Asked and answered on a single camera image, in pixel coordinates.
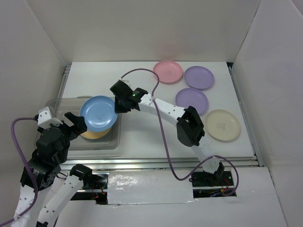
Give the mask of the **yellow plate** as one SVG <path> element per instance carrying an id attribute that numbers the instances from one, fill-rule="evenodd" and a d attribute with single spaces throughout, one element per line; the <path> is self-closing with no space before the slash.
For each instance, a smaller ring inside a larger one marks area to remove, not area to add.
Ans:
<path id="1" fill-rule="evenodd" d="M 93 132 L 93 131 L 87 130 L 86 132 L 81 134 L 81 137 L 83 137 L 87 140 L 97 140 L 97 139 L 100 139 L 100 138 L 106 136 L 110 131 L 111 131 L 111 127 L 104 131 L 100 131 L 100 132 Z"/>

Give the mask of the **blue plate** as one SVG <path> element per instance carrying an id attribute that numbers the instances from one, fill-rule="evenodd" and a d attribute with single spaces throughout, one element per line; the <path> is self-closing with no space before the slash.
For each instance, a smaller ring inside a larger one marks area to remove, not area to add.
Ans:
<path id="1" fill-rule="evenodd" d="M 101 132 L 111 128 L 118 117 L 115 112 L 115 102 L 107 96 L 94 96 L 88 99 L 80 109 L 87 130 Z"/>

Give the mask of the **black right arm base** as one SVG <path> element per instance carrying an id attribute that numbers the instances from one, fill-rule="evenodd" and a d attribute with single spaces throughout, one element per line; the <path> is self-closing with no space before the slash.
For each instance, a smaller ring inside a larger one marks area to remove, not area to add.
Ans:
<path id="1" fill-rule="evenodd" d="M 218 170 L 214 173 L 208 173 L 206 171 L 194 172 L 189 181 L 193 187 L 230 187 L 234 186 L 231 171 L 225 171 L 225 168 L 220 164 Z"/>

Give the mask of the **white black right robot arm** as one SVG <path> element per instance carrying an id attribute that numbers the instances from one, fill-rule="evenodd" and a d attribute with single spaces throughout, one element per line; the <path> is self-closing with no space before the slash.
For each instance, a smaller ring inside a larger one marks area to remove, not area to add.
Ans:
<path id="1" fill-rule="evenodd" d="M 217 185 L 223 179 L 224 166 L 209 148 L 205 139 L 204 125 L 194 107 L 184 108 L 170 104 L 156 98 L 153 92 L 149 93 L 142 88 L 132 90 L 121 79 L 110 88 L 110 91 L 115 96 L 116 113 L 127 113 L 135 109 L 158 117 L 169 167 L 177 180 L 188 179 L 199 167 L 203 168 L 209 184 Z M 200 160 L 200 163 L 183 178 L 178 177 L 173 169 L 162 120 L 176 127 L 179 142 L 190 147 Z"/>

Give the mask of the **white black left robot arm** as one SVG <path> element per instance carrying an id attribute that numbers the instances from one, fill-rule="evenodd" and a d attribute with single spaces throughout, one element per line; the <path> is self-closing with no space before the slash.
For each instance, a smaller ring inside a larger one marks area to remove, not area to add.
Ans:
<path id="1" fill-rule="evenodd" d="M 24 170 L 20 179 L 20 197 L 15 215 L 2 223 L 2 226 L 53 227 L 75 193 L 81 188 L 92 186 L 92 170 L 85 165 L 76 164 L 61 188 L 44 204 L 55 178 L 61 171 L 60 165 L 67 160 L 71 141 L 87 131 L 84 117 L 71 112 L 65 113 L 64 116 L 72 122 L 72 126 L 52 117 L 48 110 L 29 118 L 30 121 L 37 122 L 37 130 L 40 133 L 30 160 L 26 160 L 15 133 L 16 123 L 26 118 L 17 118 L 11 123 L 11 136 L 24 164 Z"/>

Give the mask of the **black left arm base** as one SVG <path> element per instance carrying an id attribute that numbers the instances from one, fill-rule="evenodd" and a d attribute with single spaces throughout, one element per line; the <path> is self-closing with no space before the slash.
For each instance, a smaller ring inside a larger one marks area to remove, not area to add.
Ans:
<path id="1" fill-rule="evenodd" d="M 107 174 L 93 174 L 90 183 L 78 190 L 71 201 L 94 201 L 98 205 L 107 205 Z"/>

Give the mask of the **pink plate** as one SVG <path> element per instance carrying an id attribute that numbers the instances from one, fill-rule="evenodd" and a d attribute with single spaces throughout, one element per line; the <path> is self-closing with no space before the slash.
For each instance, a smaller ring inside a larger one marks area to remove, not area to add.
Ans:
<path id="1" fill-rule="evenodd" d="M 159 76 L 161 83 L 173 84 L 183 76 L 182 67 L 174 61 L 160 61 L 155 64 L 153 71 Z"/>

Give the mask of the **purple plate near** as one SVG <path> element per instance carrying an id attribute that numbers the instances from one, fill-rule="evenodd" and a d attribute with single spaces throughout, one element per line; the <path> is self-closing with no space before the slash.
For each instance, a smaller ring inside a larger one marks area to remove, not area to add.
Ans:
<path id="1" fill-rule="evenodd" d="M 175 102 L 180 107 L 194 107 L 199 115 L 205 114 L 209 107 L 206 95 L 202 91 L 191 87 L 180 90 L 176 94 Z"/>

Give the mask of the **purple plate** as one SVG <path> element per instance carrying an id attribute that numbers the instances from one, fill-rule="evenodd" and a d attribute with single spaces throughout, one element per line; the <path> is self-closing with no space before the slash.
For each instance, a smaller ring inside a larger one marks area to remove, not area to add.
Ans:
<path id="1" fill-rule="evenodd" d="M 188 86 L 206 90 L 214 85 L 213 73 L 202 66 L 192 66 L 184 72 L 185 82 Z"/>
<path id="2" fill-rule="evenodd" d="M 205 114 L 209 107 L 206 95 L 202 91 L 191 87 L 180 90 L 176 94 L 175 102 L 180 107 L 194 107 L 199 115 Z"/>

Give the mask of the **purple plate far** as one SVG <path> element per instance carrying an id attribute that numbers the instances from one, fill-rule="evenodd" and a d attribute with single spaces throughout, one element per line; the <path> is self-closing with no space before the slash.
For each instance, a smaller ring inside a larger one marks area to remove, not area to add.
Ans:
<path id="1" fill-rule="evenodd" d="M 213 73 L 202 66 L 192 66 L 184 72 L 185 82 L 188 86 L 206 90 L 214 85 Z"/>

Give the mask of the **cream plate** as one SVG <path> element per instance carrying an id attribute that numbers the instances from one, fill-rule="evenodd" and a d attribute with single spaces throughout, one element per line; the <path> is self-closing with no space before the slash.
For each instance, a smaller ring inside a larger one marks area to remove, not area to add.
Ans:
<path id="1" fill-rule="evenodd" d="M 224 142 L 235 140 L 241 132 L 236 116 L 222 109 L 213 110 L 205 117 L 205 128 L 213 138 Z"/>

